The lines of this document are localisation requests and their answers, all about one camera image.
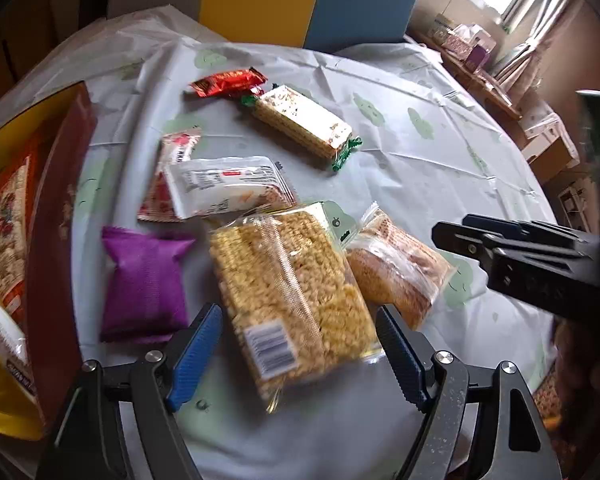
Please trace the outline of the yellow puffed rice cake pack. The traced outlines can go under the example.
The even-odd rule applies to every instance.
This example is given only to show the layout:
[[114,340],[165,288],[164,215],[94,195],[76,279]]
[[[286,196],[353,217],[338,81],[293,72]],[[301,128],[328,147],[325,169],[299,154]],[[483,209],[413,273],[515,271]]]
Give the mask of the yellow puffed rice cake pack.
[[323,203],[239,218],[211,233],[209,252],[268,412],[285,390],[384,353]]

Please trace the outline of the red foil snack bar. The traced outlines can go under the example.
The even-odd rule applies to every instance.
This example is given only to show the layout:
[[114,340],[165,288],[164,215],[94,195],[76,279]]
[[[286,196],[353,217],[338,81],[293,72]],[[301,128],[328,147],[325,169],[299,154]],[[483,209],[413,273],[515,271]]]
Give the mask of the red foil snack bar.
[[262,73],[253,67],[241,70],[228,70],[191,82],[186,90],[198,98],[210,96],[242,96],[253,88],[268,81]]

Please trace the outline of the wicker chair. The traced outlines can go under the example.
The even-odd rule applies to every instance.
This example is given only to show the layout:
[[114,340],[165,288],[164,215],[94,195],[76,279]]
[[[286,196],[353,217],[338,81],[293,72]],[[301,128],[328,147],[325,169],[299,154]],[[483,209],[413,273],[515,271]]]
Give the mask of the wicker chair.
[[548,432],[556,431],[562,423],[565,405],[573,397],[569,373],[566,372],[564,363],[560,359],[555,360],[532,396],[544,428]]

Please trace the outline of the white cardboard box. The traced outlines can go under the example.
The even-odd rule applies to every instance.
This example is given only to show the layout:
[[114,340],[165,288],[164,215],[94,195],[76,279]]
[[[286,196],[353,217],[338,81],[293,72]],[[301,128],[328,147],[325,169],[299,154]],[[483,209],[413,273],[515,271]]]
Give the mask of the white cardboard box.
[[521,150],[539,184],[545,184],[562,170],[580,164],[576,144],[562,118],[530,88],[519,102],[520,128],[526,138]]

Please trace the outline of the brown pastry clear bag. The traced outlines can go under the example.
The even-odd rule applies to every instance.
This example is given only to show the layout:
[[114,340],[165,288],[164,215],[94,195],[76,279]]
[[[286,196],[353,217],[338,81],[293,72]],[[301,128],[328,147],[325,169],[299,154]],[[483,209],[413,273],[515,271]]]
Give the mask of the brown pastry clear bag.
[[456,267],[395,224],[378,203],[362,215],[346,245],[358,287],[372,304],[393,304],[412,330],[422,327]]

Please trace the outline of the pale green-patterned tablecloth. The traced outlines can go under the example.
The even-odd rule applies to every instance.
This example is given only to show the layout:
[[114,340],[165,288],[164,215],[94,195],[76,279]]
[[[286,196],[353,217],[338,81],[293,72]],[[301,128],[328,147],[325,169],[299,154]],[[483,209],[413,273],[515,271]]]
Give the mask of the pale green-patterned tablecloth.
[[[75,81],[90,92],[97,127],[74,201],[73,301],[84,356],[136,358],[99,340],[109,263],[100,231],[137,227],[160,136],[198,126],[204,158],[264,155],[283,165],[302,200],[332,200],[359,217],[377,204],[402,229],[429,240],[440,221],[466,214],[552,221],[538,180],[507,134],[478,110],[404,79],[408,50],[355,48],[343,56],[230,44],[170,6],[99,22],[74,34],[0,99],[0,127]],[[234,102],[189,99],[186,84],[255,67],[348,122],[361,148],[332,172]],[[389,363],[353,363],[282,397],[268,413],[231,332],[178,423],[206,479],[391,479],[422,416]]]

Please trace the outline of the orange biscuit bag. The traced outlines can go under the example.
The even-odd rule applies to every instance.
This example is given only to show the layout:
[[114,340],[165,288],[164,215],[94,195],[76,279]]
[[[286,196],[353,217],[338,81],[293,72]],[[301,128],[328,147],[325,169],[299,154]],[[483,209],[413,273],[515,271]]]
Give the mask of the orange biscuit bag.
[[0,171],[0,363],[32,404],[38,399],[24,334],[24,284],[44,144],[35,134]]

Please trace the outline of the wooden side table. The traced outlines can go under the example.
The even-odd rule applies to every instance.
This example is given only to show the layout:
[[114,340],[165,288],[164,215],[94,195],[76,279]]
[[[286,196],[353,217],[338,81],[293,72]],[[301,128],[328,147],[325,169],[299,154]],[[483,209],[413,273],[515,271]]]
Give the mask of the wooden side table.
[[471,73],[461,60],[456,58],[452,53],[444,50],[442,47],[435,44],[429,37],[416,29],[407,29],[405,39],[413,39],[418,44],[428,47],[431,50],[437,51],[442,57],[444,68],[460,83],[476,99],[482,99],[488,102],[490,107],[505,114],[515,122],[521,120],[522,116],[519,110],[507,101],[507,96],[496,88],[495,84],[491,84],[482,76],[480,72]]

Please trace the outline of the purple snack pouch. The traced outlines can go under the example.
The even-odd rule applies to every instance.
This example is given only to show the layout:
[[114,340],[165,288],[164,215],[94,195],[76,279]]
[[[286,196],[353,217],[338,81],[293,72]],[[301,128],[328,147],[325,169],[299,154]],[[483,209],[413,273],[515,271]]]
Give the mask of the purple snack pouch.
[[114,263],[102,342],[159,342],[188,325],[181,258],[193,248],[193,237],[105,226],[102,244]]

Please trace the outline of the purple small box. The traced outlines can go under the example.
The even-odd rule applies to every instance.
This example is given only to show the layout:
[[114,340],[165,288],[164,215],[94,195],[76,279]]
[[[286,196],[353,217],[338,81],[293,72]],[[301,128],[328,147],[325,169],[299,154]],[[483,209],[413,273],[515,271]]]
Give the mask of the purple small box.
[[469,73],[475,73],[477,70],[486,64],[486,61],[490,58],[492,48],[487,48],[482,44],[476,44],[472,48],[468,57],[465,58],[463,66]]

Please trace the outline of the pink tissue box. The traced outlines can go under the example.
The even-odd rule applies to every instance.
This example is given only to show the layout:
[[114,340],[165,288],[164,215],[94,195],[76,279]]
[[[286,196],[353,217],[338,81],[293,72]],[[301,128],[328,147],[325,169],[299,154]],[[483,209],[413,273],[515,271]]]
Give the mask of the pink tissue box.
[[491,53],[496,47],[493,37],[478,24],[457,25],[442,44],[443,49],[461,61],[465,61],[477,46],[482,47],[486,53]]

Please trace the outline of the beige curtain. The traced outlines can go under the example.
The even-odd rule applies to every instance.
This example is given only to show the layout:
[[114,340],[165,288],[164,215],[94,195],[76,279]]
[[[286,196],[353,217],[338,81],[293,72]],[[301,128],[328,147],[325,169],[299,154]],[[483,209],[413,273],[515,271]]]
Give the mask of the beige curtain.
[[539,80],[540,65],[580,10],[581,0],[513,0],[506,8],[508,33],[489,74],[517,105]]

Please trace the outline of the green-ended cracker pack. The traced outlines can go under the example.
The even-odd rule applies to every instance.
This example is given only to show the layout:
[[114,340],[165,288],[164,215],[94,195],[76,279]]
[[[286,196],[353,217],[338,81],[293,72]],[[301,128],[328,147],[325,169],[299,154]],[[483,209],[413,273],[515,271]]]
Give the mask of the green-ended cracker pack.
[[260,96],[242,96],[240,102],[261,122],[330,162],[332,171],[363,144],[344,120],[286,84]]

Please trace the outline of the white snack packet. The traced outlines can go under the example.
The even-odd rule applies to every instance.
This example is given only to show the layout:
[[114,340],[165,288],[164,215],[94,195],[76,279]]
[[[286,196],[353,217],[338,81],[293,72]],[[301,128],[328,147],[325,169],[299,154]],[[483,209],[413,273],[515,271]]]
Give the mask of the white snack packet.
[[193,158],[163,173],[181,220],[297,203],[283,171],[266,156]]

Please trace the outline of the red and gold tin box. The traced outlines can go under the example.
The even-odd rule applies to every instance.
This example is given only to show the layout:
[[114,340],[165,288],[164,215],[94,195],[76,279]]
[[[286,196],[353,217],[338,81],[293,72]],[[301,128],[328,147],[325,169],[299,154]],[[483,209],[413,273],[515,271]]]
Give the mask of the red and gold tin box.
[[57,417],[78,372],[71,230],[84,157],[97,125],[84,82],[62,88],[0,127],[0,171],[35,134],[45,141],[33,202],[24,284],[24,334],[37,404],[0,363],[0,434],[38,441]]

